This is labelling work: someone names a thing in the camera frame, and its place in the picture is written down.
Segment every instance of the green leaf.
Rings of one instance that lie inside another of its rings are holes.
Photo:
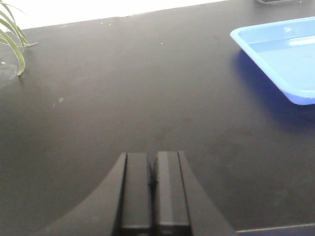
[[[8,44],[11,46],[12,50],[14,51],[15,56],[18,59],[19,65],[20,65],[19,71],[16,74],[21,75],[23,71],[25,70],[25,61],[24,61],[21,51],[17,48],[15,42],[10,38],[10,36],[7,35],[4,31],[0,30],[0,35],[6,39],[6,41],[8,42]]]
[[[0,0],[0,4],[7,10],[7,12],[10,14],[12,20],[15,22],[14,16],[13,16],[11,10],[9,9],[9,7],[5,3],[3,3],[1,0]]]
[[[20,42],[23,45],[25,40],[22,39],[22,36],[19,33],[19,30],[17,29],[16,24],[13,21],[11,21],[10,18],[3,11],[0,11],[0,15],[12,26],[12,28],[14,29],[12,33],[19,38]]]
[[[8,41],[6,41],[4,38],[0,38],[0,43],[10,46],[10,44],[8,43]],[[38,42],[29,43],[29,44],[24,44],[24,47],[30,47],[30,46],[33,46],[33,45],[35,45],[35,44],[37,44],[37,43],[38,43]],[[23,45],[22,45],[21,43],[16,43],[15,45],[16,45],[18,48],[22,48],[22,47],[23,47]]]
[[[0,18],[0,24],[3,24],[5,27],[7,27],[11,32],[14,33],[14,29],[12,28],[12,26],[5,20]]]

